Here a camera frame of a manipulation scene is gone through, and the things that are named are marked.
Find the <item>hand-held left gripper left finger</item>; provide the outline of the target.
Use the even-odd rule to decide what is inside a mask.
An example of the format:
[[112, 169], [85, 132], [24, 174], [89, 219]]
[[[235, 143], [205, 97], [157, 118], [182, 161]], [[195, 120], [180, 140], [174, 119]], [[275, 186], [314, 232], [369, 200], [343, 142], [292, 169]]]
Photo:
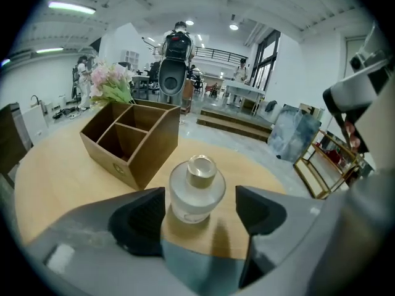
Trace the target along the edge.
[[165, 189], [113, 197], [62, 215], [27, 245], [56, 295], [191, 295], [167, 268]]

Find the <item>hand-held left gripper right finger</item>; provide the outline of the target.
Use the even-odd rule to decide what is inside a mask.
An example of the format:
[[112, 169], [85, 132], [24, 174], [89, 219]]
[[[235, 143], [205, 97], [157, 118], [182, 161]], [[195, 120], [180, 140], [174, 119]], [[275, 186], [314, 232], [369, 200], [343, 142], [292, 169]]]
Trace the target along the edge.
[[243, 295], [385, 295], [391, 291], [391, 173], [325, 200], [236, 187], [249, 242]]

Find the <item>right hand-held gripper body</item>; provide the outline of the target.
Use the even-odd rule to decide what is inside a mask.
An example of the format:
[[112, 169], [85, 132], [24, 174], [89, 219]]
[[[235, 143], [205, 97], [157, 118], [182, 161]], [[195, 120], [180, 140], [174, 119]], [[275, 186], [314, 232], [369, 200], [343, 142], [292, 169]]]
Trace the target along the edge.
[[394, 169], [394, 52], [377, 23], [350, 60], [353, 73], [323, 92], [345, 142], [369, 153], [376, 170]]

